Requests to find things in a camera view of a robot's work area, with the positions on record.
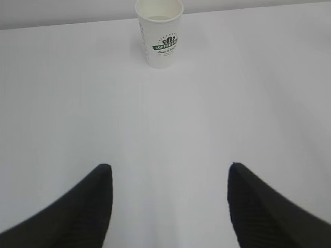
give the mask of white paper cup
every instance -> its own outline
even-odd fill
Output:
[[[137,0],[136,13],[150,66],[166,68],[173,63],[183,11],[180,0]]]

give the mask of coffee cup logo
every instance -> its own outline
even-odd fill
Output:
[[[176,44],[177,44],[177,34],[172,33],[160,38],[158,44],[153,46],[153,49],[155,51],[163,50],[171,46],[175,46]]]

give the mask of white tabletop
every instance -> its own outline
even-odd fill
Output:
[[[330,26],[331,3],[187,14],[164,70],[137,20],[0,31],[0,231],[99,163],[106,247],[237,248],[233,161],[331,222]]]

